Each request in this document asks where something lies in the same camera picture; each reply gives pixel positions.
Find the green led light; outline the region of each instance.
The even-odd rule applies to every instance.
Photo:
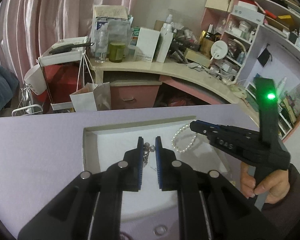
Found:
[[[275,99],[275,94],[274,93],[268,94],[268,99],[270,99],[270,100]]]

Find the pink drawer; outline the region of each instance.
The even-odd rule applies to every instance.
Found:
[[[153,107],[159,85],[111,87],[111,109]]]

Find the green candle jar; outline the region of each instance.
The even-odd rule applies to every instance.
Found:
[[[123,42],[111,42],[109,46],[109,60],[115,63],[122,62],[125,47],[126,44]]]

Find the sleeve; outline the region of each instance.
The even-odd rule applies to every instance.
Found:
[[[266,203],[262,209],[264,216],[278,228],[283,238],[292,232],[297,233],[296,230],[300,231],[300,174],[293,164],[289,168],[289,183],[290,191],[283,200],[274,205]]]

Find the human hand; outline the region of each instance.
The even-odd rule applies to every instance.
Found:
[[[289,171],[277,170],[266,177],[256,187],[256,180],[248,174],[249,165],[241,163],[241,192],[246,197],[255,197],[269,191],[266,203],[276,204],[282,200],[290,190]]]

